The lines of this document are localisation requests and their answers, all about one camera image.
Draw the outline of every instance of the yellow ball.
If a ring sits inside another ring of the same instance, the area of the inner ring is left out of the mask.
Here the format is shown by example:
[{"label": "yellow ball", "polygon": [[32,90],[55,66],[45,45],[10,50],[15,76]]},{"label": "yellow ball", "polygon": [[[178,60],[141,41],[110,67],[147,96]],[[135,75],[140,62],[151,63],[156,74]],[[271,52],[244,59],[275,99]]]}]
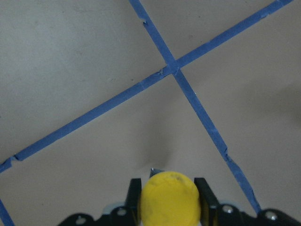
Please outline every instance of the yellow ball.
[{"label": "yellow ball", "polygon": [[158,173],[142,190],[140,213],[144,226],[196,226],[201,216],[198,189],[181,173]]}]

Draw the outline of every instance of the concrete floor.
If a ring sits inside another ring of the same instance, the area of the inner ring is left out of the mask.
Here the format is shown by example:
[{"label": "concrete floor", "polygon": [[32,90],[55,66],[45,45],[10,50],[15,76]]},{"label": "concrete floor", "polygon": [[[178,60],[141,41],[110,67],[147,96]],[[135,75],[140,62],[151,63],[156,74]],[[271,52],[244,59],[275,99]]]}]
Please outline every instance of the concrete floor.
[{"label": "concrete floor", "polygon": [[[175,58],[271,0],[143,0]],[[263,208],[301,221],[301,1],[182,71]],[[0,2],[0,162],[165,66],[127,1]],[[18,225],[98,218],[151,167],[254,215],[172,75],[0,174]]]}]

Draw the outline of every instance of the floor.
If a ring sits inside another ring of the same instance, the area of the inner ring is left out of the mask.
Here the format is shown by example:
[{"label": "floor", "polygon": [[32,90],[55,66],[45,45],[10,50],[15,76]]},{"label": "floor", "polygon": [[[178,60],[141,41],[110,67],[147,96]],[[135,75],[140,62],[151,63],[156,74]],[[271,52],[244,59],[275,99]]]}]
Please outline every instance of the floor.
[{"label": "floor", "polygon": [[[141,1],[175,59],[272,2]],[[299,221],[300,11],[294,0],[182,68],[261,207]],[[0,162],[166,66],[128,1],[4,0],[0,24]],[[53,226],[76,212],[99,218],[151,167],[205,177],[220,201],[255,215],[174,77],[153,77],[11,162],[0,198],[16,226]]]}]

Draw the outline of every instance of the blue tape line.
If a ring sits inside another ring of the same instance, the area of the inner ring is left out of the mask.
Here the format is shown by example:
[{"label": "blue tape line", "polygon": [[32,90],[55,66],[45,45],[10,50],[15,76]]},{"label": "blue tape line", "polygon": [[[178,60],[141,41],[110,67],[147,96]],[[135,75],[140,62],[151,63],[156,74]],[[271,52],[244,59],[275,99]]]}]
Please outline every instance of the blue tape line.
[{"label": "blue tape line", "polygon": [[252,205],[253,209],[258,213],[261,211],[260,205],[256,200],[256,197],[253,193],[253,189],[248,182],[247,178],[243,174],[241,168],[229,157],[228,155],[228,148],[221,137],[220,133],[218,132],[217,128],[214,126],[213,122],[211,121],[209,115],[205,111],[204,107],[202,106],[200,100],[196,96],[195,92],[192,90],[190,84],[187,82],[185,76],[180,70],[180,66],[175,61],[174,57],[172,56],[171,52],[169,51],[167,45],[165,44],[164,40],[160,36],[159,32],[157,31],[155,25],[151,21],[150,17],[147,15],[147,12],[144,10],[143,5],[139,2],[139,0],[129,0],[132,4],[134,10],[136,11],[137,15],[144,20],[144,27],[151,36],[152,40],[156,44],[158,50],[160,51],[162,57],[164,58],[167,65],[171,68],[173,72],[174,78],[178,82],[179,86],[181,87],[183,93],[185,94],[186,98],[190,102],[192,108],[196,112],[198,118],[204,125],[207,133],[209,134],[210,138],[212,139],[213,143],[215,144],[216,148],[220,152],[223,159],[226,161],[228,167],[230,168],[233,176],[235,177],[236,181],[240,185],[241,189],[245,193],[247,199],[249,200],[250,204]]},{"label": "blue tape line", "polygon": [[288,3],[292,2],[293,0],[277,0],[272,2],[267,7],[259,10],[258,12],[254,13],[253,15],[249,16],[247,19],[239,22],[237,25],[231,27],[230,29],[226,30],[225,32],[221,33],[220,35],[213,38],[211,41],[201,45],[200,47],[196,48],[195,50],[191,51],[190,53],[182,56],[177,60],[177,63],[180,68],[186,66],[187,64],[191,63],[195,59],[203,56],[204,54],[208,53],[212,49],[218,47],[219,45],[223,44],[227,40],[233,38],[235,35],[241,33],[245,29],[251,27],[255,23],[259,22],[261,19],[265,18],[267,15],[276,12],[278,9],[282,8],[283,6],[287,5]]},{"label": "blue tape line", "polygon": [[[19,153],[14,155],[15,159],[17,159],[18,161],[22,161],[22,160],[28,158],[29,156],[40,151],[44,147],[47,147],[48,145],[52,144],[53,142],[57,141],[58,139],[63,138],[64,136],[68,135],[69,133],[73,132],[74,130],[78,129],[79,127],[85,125],[86,123],[88,123],[88,122],[92,121],[93,119],[97,118],[98,116],[106,113],[107,111],[111,110],[112,108],[118,106],[119,104],[123,103],[124,101],[126,101],[126,100],[130,99],[131,97],[135,96],[136,94],[140,93],[141,91],[147,89],[149,86],[162,80],[164,77],[166,77],[169,74],[170,74],[169,69],[164,68],[160,72],[150,75],[149,77],[142,80],[141,82],[135,84],[134,86],[128,88],[127,90],[123,91],[122,93],[116,95],[112,99],[104,102],[103,104],[99,105],[98,107],[92,109],[91,111],[85,113],[84,115],[78,117],[77,119],[69,122],[65,126],[52,132],[48,136],[42,138],[41,140],[28,146],[27,148],[21,150]],[[0,165],[0,172],[8,169],[9,167],[11,167],[11,158],[7,159],[3,164]]]},{"label": "blue tape line", "polygon": [[13,220],[10,218],[8,211],[6,210],[3,202],[0,199],[0,219],[4,226],[15,226]]}]

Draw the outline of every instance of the gray floor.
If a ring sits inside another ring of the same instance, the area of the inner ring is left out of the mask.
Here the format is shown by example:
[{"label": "gray floor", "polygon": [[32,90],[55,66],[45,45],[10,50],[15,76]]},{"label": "gray floor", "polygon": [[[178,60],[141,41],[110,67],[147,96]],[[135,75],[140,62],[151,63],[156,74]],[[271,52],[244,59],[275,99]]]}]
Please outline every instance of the gray floor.
[{"label": "gray floor", "polygon": [[[142,1],[176,58],[271,2]],[[295,0],[182,69],[261,206],[298,220],[300,11]],[[127,1],[1,1],[0,24],[0,162],[165,66]],[[97,218],[150,167],[205,177],[254,215],[171,75],[14,161],[0,198],[17,226]]]}]

